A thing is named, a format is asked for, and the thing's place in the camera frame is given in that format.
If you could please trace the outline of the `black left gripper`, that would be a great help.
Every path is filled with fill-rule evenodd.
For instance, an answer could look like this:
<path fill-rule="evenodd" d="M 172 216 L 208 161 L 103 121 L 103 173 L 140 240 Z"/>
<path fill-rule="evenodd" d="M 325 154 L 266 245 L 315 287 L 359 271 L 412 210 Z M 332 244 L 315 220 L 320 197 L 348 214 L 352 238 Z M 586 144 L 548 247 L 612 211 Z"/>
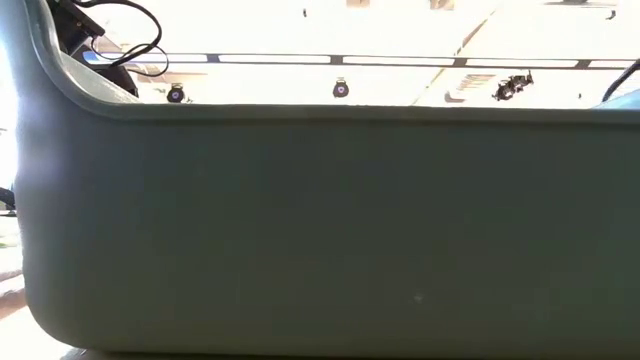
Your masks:
<path fill-rule="evenodd" d="M 77 51 L 88 38 L 105 34 L 105 29 L 79 9 L 72 0 L 47 0 L 62 51 Z M 98 66 L 97 73 L 138 97 L 138 88 L 124 66 Z"/>

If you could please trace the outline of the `dark slate plastic bin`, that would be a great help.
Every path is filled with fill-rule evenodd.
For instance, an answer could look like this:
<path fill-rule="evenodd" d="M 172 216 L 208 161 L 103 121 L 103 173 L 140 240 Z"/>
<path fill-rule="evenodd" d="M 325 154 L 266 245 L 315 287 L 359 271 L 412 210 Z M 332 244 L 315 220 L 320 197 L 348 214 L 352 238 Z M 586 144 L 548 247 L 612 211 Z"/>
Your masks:
<path fill-rule="evenodd" d="M 640 113 L 105 102 L 0 2 L 28 306 L 79 348 L 640 360 Z"/>

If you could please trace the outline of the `black irregular object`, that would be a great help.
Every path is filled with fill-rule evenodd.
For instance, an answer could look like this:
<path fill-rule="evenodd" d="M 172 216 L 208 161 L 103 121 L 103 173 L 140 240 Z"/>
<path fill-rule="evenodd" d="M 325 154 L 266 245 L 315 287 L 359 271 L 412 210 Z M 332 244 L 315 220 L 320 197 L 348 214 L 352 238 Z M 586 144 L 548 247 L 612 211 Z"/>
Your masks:
<path fill-rule="evenodd" d="M 496 101 L 506 101 L 513 98 L 517 93 L 522 92 L 527 86 L 534 83 L 531 72 L 524 75 L 511 75 L 506 80 L 498 83 L 498 87 L 492 94 Z"/>

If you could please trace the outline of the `long segmented horizontal rail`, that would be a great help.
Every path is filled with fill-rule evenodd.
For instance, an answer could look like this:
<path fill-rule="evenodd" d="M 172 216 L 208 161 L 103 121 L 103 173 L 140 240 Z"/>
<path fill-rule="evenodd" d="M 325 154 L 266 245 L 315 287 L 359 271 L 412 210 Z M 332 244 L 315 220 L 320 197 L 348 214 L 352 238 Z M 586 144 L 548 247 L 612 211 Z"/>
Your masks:
<path fill-rule="evenodd" d="M 617 70 L 635 63 L 634 59 L 539 59 L 487 57 L 423 57 L 374 55 L 316 55 L 316 54 L 144 54 L 130 64 L 251 64 L 251 65 L 320 65 L 320 66 L 391 66 L 436 68 L 496 68 L 549 70 Z"/>

